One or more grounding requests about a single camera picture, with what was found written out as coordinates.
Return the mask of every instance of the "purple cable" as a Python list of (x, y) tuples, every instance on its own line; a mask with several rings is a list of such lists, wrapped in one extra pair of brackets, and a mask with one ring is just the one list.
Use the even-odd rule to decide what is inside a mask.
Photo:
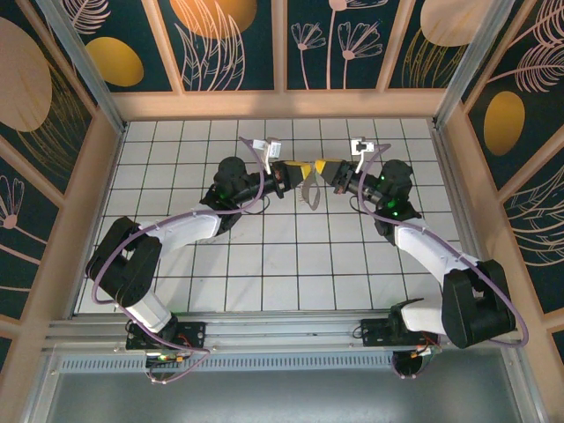
[(375, 160), (380, 157), (380, 155), (385, 152), (386, 150), (388, 150), (390, 148), (390, 144), (384, 144), (384, 145), (378, 145), (376, 148), (378, 148), (378, 151), (375, 153), (374, 156), (372, 156), (372, 158), (368, 161), (368, 163), (366, 164), (362, 175), (360, 176), (360, 180), (359, 180), (359, 192), (357, 193), (357, 197), (359, 200), (359, 205), (360, 207), (362, 207), (362, 209), (364, 210), (364, 212), (366, 212), (369, 216), (371, 216), (374, 219), (380, 220), (382, 222), (386, 222), (386, 223), (390, 223), (392, 225), (396, 225), (396, 226), (403, 226), (403, 227), (409, 227), (410, 229), (416, 230), (418, 232), (421, 232), (424, 235), (427, 235), (429, 237), (431, 237), (432, 240), (438, 242), (440, 245), (442, 245), (444, 248), (447, 249), (447, 251), (449, 253), (451, 253), (452, 255), (454, 255), (458, 260), (460, 260), (463, 264), (465, 264), (466, 266), (468, 266), (474, 273), (476, 273), (478, 275), (478, 277), (480, 279), (482, 279), (484, 282), (486, 282), (486, 284), (492, 288), (493, 292), (501, 298), (501, 300), (503, 301), (503, 303), (509, 308), (509, 310), (511, 311), (511, 313), (513, 313), (513, 315), (515, 316), (516, 320), (519, 322), (519, 326), (521, 326), (521, 330), (523, 332), (523, 339), (521, 339), (521, 341), (517, 342), (517, 343), (510, 343), (510, 342), (503, 342), (503, 341), (496, 341), (496, 340), (491, 340), (491, 342), (497, 344), (497, 345), (503, 345), (506, 347), (512, 347), (512, 348), (517, 348), (520, 346), (525, 346), (527, 345), (527, 343), (529, 342), (529, 330), (527, 329), (527, 325), (525, 324), (525, 321), (523, 319), (523, 317), (521, 316), (521, 314), (519, 313), (519, 311), (517, 311), (516, 307), (513, 305), (513, 303), (509, 300), (509, 298), (503, 293), (503, 291), (488, 277), (484, 274), (483, 271), (481, 271), (480, 269), (478, 269), (478, 267), (476, 267), (474, 264), (472, 264), (469, 260), (467, 260), (464, 256), (462, 256), (458, 251), (456, 251), (455, 249), (453, 249), (445, 240), (443, 240), (439, 235), (431, 232), (430, 230), (422, 227), (422, 226), (417, 226), (414, 225), (412, 223), (407, 223), (407, 222), (400, 222), (399, 220), (394, 220), (394, 219), (388, 219), (388, 218), (384, 218), (382, 216), (378, 216), (377, 214), (375, 214), (374, 212), (370, 211), (367, 207), (367, 205), (364, 202), (364, 197), (362, 196), (362, 190), (364, 187), (364, 180), (367, 177), (368, 174), (368, 170), (371, 168), (371, 166), (374, 164)]
[[(239, 137), (239, 139), (250, 149), (258, 167), (262, 168), (263, 162), (258, 157), (258, 154), (256, 154), (255, 150), (252, 147), (251, 142), (249, 140), (243, 138), (243, 137)], [(249, 204), (241, 207), (240, 209), (228, 210), (228, 211), (212, 211), (212, 210), (187, 211), (185, 213), (178, 214), (176, 216), (171, 216), (170, 218), (166, 218), (162, 222), (160, 222), (158, 225), (155, 224), (155, 225), (145, 227), (145, 228), (139, 230), (138, 232), (135, 232), (133, 235), (131, 235), (129, 238), (127, 238), (125, 241), (123, 241), (120, 245), (117, 246), (117, 248), (114, 250), (114, 252), (108, 257), (106, 262), (102, 265), (100, 272), (98, 273), (98, 276), (94, 280), (94, 286), (93, 286), (93, 289), (92, 289), (92, 301), (94, 302), (94, 304), (114, 304), (115, 303), (115, 301), (113, 301), (113, 300), (99, 300), (96, 293), (98, 292), (98, 288), (100, 287), (100, 282), (101, 282), (104, 274), (108, 270), (110, 264), (115, 260), (115, 258), (117, 256), (119, 256), (122, 253), (123, 249), (125, 249), (125, 247), (128, 244), (133, 242), (139, 236), (146, 234), (147, 232), (150, 232), (153, 229), (160, 229), (160, 228), (162, 228), (162, 227), (164, 227), (164, 226), (166, 226), (170, 223), (175, 222), (176, 220), (184, 219), (184, 218), (187, 218), (189, 216), (198, 216), (198, 215), (218, 216), (218, 215), (236, 214), (236, 213), (241, 213), (241, 212), (246, 211), (247, 209), (249, 209), (253, 205), (255, 205), (256, 202), (258, 200), (260, 200), (261, 195), (263, 194), (264, 174), (263, 174), (263, 172), (259, 172), (258, 175), (259, 175), (259, 178), (260, 178), (260, 184), (259, 184), (259, 187), (258, 187), (258, 192), (256, 193), (256, 197), (253, 198), (253, 200)], [(188, 369), (184, 370), (183, 372), (179, 373), (178, 375), (172, 376), (172, 377), (166, 379), (165, 381), (158, 381), (156, 379), (152, 379), (153, 382), (166, 384), (166, 383), (177, 381), (181, 377), (183, 377), (183, 376), (187, 375), (189, 372), (191, 372), (192, 369), (199, 366), (210, 355), (210, 350), (208, 350), (207, 348), (183, 347), (181, 345), (173, 344), (172, 342), (166, 341), (165, 339), (163, 339), (163, 338), (157, 336), (156, 334), (152, 333), (142, 323), (138, 322), (137, 318), (133, 314), (131, 314), (128, 310), (126, 310), (124, 307), (120, 306), (119, 304), (117, 304), (117, 306), (120, 308), (120, 310), (129, 319), (131, 319), (134, 323), (136, 323), (137, 326), (139, 326), (139, 328), (141, 328), (144, 333), (146, 333), (149, 337), (151, 337), (152, 339), (154, 339), (158, 343), (163, 344), (165, 346), (168, 346), (170, 348), (178, 349), (178, 350), (191, 351), (193, 353), (204, 353), (204, 357), (202, 357), (200, 360), (196, 361), (196, 363), (194, 363), (192, 366), (190, 366)]]

